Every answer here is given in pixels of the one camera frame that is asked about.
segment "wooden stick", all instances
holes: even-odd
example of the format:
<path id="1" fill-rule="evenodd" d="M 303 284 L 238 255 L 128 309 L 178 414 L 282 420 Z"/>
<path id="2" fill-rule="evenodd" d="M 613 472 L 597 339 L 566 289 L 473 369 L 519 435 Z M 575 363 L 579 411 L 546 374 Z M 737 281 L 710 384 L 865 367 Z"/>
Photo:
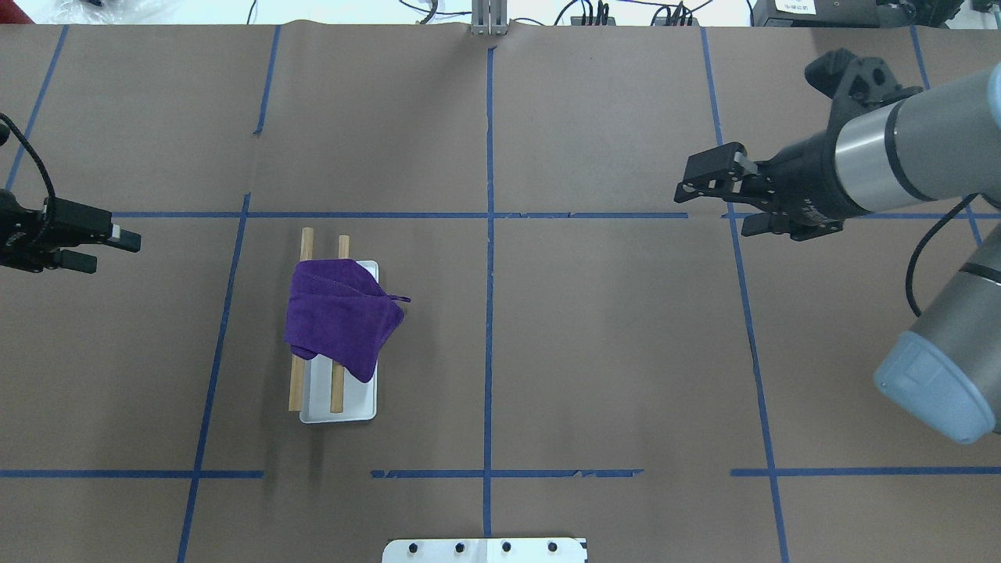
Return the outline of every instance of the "wooden stick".
<path id="1" fill-rule="evenodd" d="M 299 240 L 299 261 L 312 259 L 313 230 L 302 227 L 302 238 Z M 305 380 L 306 361 L 298 356 L 292 356 L 292 373 L 288 383 L 288 410 L 302 410 L 302 382 Z"/>
<path id="2" fill-rule="evenodd" d="M 350 255 L 351 238 L 346 234 L 337 237 L 337 257 L 347 258 Z M 330 374 L 330 412 L 344 412 L 344 367 L 336 362 L 333 363 L 333 372 Z"/>

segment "red object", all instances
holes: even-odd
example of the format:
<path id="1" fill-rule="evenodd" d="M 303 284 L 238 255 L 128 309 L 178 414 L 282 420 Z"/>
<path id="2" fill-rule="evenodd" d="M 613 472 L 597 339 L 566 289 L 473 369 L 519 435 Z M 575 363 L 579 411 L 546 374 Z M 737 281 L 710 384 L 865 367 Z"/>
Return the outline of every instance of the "red object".
<path id="1" fill-rule="evenodd" d="M 0 23 L 35 23 L 14 0 L 0 0 Z"/>

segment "light blue joint cover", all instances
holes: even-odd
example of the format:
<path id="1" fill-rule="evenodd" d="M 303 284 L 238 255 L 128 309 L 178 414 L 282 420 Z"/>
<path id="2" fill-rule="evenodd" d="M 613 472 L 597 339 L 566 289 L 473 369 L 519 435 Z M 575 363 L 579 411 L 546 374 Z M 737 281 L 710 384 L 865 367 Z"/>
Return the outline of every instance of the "light blue joint cover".
<path id="1" fill-rule="evenodd" d="M 963 370 L 916 333 L 900 335 L 873 379 L 891 401 L 960 444 L 976 442 L 996 424 L 987 400 Z"/>
<path id="2" fill-rule="evenodd" d="M 994 67 L 987 81 L 987 104 L 991 106 L 994 122 L 1001 127 L 1001 63 Z"/>

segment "black band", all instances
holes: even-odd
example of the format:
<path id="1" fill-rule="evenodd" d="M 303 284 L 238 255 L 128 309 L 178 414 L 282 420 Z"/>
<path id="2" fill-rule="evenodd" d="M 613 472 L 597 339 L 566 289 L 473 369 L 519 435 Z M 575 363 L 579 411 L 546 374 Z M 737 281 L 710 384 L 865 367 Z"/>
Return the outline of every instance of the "black band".
<path id="1" fill-rule="evenodd" d="M 991 282 L 1001 286 L 1001 271 L 998 271 L 993 267 L 987 267 L 986 265 L 980 265 L 979 263 L 968 261 L 964 263 L 963 267 L 959 268 L 959 270 L 979 275 L 984 279 L 990 279 Z"/>
<path id="2" fill-rule="evenodd" d="M 904 167 L 900 165 L 900 157 L 897 156 L 897 113 L 900 112 L 900 106 L 902 105 L 904 105 L 904 102 L 893 106 L 893 109 L 890 110 L 890 115 L 886 118 L 886 130 L 883 131 L 883 140 L 886 143 L 886 157 L 890 161 L 890 169 L 893 170 L 893 175 L 897 177 L 897 182 L 904 188 L 904 191 L 908 192 L 915 199 L 934 201 L 934 197 L 928 197 L 918 191 L 918 188 L 914 187 L 907 174 L 904 173 Z"/>

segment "white bracket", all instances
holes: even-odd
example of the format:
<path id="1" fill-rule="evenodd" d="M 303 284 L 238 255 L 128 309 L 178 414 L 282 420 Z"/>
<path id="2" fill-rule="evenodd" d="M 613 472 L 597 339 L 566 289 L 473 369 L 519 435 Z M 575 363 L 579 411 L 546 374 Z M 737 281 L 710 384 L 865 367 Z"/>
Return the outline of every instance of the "white bracket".
<path id="1" fill-rule="evenodd" d="M 382 563 L 588 563 L 581 538 L 393 540 Z"/>
<path id="2" fill-rule="evenodd" d="M 507 35 L 508 0 L 472 0 L 472 34 Z"/>

